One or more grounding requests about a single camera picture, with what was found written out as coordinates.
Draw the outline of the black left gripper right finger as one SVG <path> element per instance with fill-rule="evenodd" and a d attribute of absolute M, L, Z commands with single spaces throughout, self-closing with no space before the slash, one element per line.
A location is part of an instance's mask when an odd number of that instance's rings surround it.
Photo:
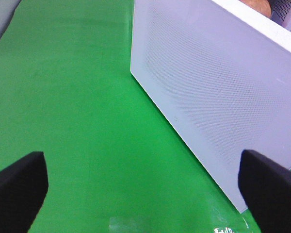
<path fill-rule="evenodd" d="M 243 150 L 238 188 L 263 233 L 291 233 L 291 171 L 254 150 Z"/>

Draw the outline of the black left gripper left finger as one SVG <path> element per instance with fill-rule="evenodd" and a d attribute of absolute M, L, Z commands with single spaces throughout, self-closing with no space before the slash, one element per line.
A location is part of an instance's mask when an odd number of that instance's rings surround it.
<path fill-rule="evenodd" d="M 44 153 L 31 152 L 0 171 L 0 233 L 27 233 L 49 188 Z"/>

